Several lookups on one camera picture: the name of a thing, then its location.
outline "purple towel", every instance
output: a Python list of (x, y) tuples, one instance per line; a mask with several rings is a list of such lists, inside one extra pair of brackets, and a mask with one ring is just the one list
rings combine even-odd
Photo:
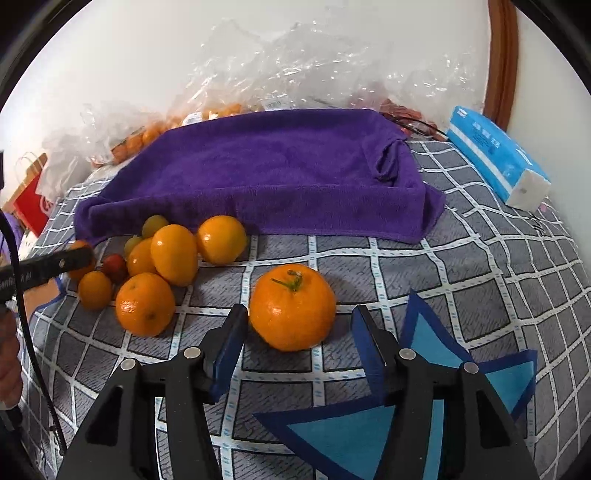
[(251, 234), (417, 243), (444, 195), (423, 183), (404, 140), (372, 110), (249, 113), (178, 128), (80, 204), (76, 238), (138, 233), (155, 214), (191, 229), (232, 215)]

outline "bed sheet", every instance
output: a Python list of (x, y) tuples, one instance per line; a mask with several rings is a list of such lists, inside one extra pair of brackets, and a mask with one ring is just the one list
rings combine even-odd
[[(395, 335), (410, 290), (419, 292), (448, 331), (477, 361), (525, 348), (538, 351), (536, 391), (517, 421), (542, 478), (559, 478), (591, 433), (591, 304), (589, 279), (576, 246), (548, 201), (539, 220), (505, 206), (449, 143), (413, 141), (424, 181), (446, 193), (446, 209), (420, 244), (379, 238), (268, 235), (250, 237), (227, 267), (202, 264), (196, 282), (176, 288), (177, 310), (158, 338), (139, 338), (118, 325), (113, 307), (88, 313), (68, 283), (56, 303), (38, 312), (31, 331), (66, 439), (71, 441), (93, 399), (127, 357), (145, 363), (173, 357), (219, 326), (234, 303), (248, 305), (252, 286), (278, 264), (318, 269), (333, 287), (333, 331), (309, 351), (273, 351), (249, 332), (230, 393), (207, 407), (225, 480), (323, 479), (259, 424), (253, 413), (338, 403), (369, 394), (350, 334), (357, 304)], [(72, 188), (33, 248), (40, 255), (73, 241), (73, 212), (108, 179)], [(122, 252), (126, 238), (96, 247), (99, 259)], [(48, 433), (49, 415), (22, 355), (25, 444), (47, 478), (61, 459)], [(156, 400), (155, 428), (162, 479), (171, 479), (165, 401)]]

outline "blue tissue package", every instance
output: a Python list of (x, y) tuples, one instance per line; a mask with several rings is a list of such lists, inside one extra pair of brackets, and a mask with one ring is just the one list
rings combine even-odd
[(485, 116), (457, 106), (447, 136), (508, 206), (533, 212), (548, 195), (548, 175)]

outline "metal bolt head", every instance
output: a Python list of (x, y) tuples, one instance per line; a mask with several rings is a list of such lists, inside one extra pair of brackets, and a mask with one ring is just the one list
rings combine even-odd
[(121, 370), (131, 370), (135, 367), (135, 360), (133, 358), (126, 358), (121, 362)]
[(190, 346), (183, 352), (183, 355), (188, 359), (197, 358), (199, 355), (201, 355), (201, 350), (199, 347)]
[(477, 374), (478, 373), (478, 365), (474, 362), (466, 362), (464, 364), (464, 370), (469, 374)]
[(401, 348), (398, 354), (404, 360), (414, 360), (417, 356), (417, 353), (412, 348)]

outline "plastic bag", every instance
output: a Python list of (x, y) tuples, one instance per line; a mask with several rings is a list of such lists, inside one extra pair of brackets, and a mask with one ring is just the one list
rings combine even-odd
[(125, 102), (85, 105), (81, 151), (94, 167), (135, 157), (162, 133), (180, 125), (181, 119), (164, 121), (157, 113), (144, 112)]
[(81, 152), (80, 137), (72, 131), (57, 131), (43, 141), (47, 162), (43, 167), (35, 192), (55, 203), (69, 188), (85, 181), (92, 172)]
[(442, 126), (458, 104), (481, 109), (469, 54), (392, 72), (384, 59), (395, 40), (352, 34), (352, 25), (359, 23), (354, 15), (350, 8), (330, 11), (324, 21), (296, 24), (272, 41), (233, 21), (220, 24), (201, 45), (190, 81), (171, 112), (190, 115), (186, 124), (261, 110), (380, 111), (394, 104)]

